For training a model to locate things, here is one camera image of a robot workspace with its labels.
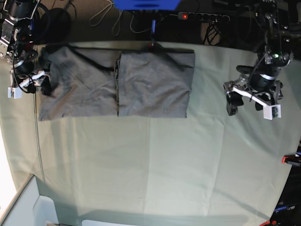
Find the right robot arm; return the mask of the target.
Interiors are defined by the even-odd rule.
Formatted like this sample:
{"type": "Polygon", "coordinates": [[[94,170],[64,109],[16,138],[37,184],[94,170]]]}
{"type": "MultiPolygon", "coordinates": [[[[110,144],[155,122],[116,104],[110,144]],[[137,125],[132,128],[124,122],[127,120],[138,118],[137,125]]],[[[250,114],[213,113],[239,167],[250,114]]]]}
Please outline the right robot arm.
{"type": "Polygon", "coordinates": [[[66,9],[48,9],[40,0],[0,2],[0,57],[10,64],[9,98],[18,99],[37,90],[51,95],[50,67],[38,62],[36,47],[61,41],[70,25],[66,9]]]}

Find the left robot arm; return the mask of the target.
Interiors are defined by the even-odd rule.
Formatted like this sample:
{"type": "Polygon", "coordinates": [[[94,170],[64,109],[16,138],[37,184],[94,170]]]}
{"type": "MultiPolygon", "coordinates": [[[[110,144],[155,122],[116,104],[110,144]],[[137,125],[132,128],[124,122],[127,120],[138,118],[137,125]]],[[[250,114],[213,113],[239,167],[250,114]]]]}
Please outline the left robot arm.
{"type": "Polygon", "coordinates": [[[243,106],[243,98],[255,102],[264,119],[281,118],[283,84],[277,78],[281,68],[293,59],[289,15],[278,8],[275,0],[261,0],[255,8],[255,19],[263,29],[263,38],[256,50],[258,59],[254,66],[238,65],[238,79],[223,85],[229,116],[243,106]]]}

